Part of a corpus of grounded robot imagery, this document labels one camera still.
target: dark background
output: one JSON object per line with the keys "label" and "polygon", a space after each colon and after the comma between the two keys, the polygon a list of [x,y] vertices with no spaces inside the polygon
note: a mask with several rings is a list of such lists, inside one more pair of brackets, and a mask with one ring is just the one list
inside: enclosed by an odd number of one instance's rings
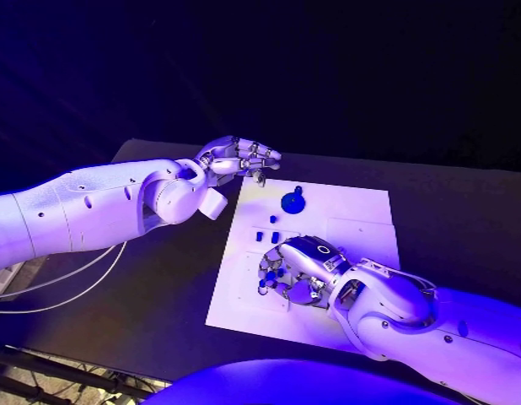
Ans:
{"label": "dark background", "polygon": [[521,1],[0,0],[0,192],[226,134],[521,171]]}

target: white robotic arm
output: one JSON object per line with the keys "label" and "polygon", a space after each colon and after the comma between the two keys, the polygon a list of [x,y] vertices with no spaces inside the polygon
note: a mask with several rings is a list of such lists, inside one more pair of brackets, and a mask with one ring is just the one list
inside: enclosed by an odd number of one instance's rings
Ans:
{"label": "white robotic arm", "polygon": [[216,219],[227,205],[210,188],[236,174],[279,168],[281,154],[226,137],[196,160],[155,159],[75,170],[41,186],[0,196],[0,268],[67,251],[92,251],[183,223],[200,210]]}
{"label": "white robotic arm", "polygon": [[494,404],[521,403],[521,309],[436,288],[370,259],[353,266],[325,240],[304,236],[269,251],[260,294],[273,289],[338,320],[374,360],[397,360],[441,383]]}

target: white board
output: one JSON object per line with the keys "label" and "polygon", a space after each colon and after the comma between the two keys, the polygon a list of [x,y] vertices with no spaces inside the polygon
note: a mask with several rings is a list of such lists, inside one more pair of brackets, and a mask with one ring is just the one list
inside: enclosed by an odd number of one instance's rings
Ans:
{"label": "white board", "polygon": [[[282,197],[296,186],[308,205],[292,215],[282,209]],[[275,231],[281,242],[291,236],[320,236],[347,248],[351,261],[369,257],[400,268],[389,192],[271,179],[259,187],[246,178],[207,317],[209,326],[358,353],[324,309],[291,304],[273,291],[258,293],[259,263],[275,246]]]}

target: blue cap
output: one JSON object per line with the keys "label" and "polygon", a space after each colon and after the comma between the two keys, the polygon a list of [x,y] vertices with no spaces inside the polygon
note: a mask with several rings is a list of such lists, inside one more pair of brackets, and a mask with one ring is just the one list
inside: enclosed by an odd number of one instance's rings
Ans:
{"label": "blue cap", "polygon": [[283,195],[282,198],[282,209],[288,213],[301,213],[304,211],[304,208],[307,207],[307,199],[301,195],[304,192],[304,189],[301,186],[295,187],[295,192],[291,192]]}

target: gray table surface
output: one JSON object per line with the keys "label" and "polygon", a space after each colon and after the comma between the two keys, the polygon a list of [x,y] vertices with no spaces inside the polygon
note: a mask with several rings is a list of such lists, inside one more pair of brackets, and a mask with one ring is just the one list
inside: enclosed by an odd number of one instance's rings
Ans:
{"label": "gray table surface", "polygon": [[[200,147],[128,141],[113,161],[193,157]],[[285,154],[276,179],[389,190],[402,268],[439,285],[521,306],[521,173]],[[96,289],[56,310],[0,316],[0,343],[132,374],[175,381],[245,359],[314,359],[360,367],[454,395],[403,364],[206,325],[242,179],[222,187],[230,205],[129,242]],[[36,284],[73,271],[98,252],[53,255]],[[24,294],[37,308],[83,291],[111,259]]]}

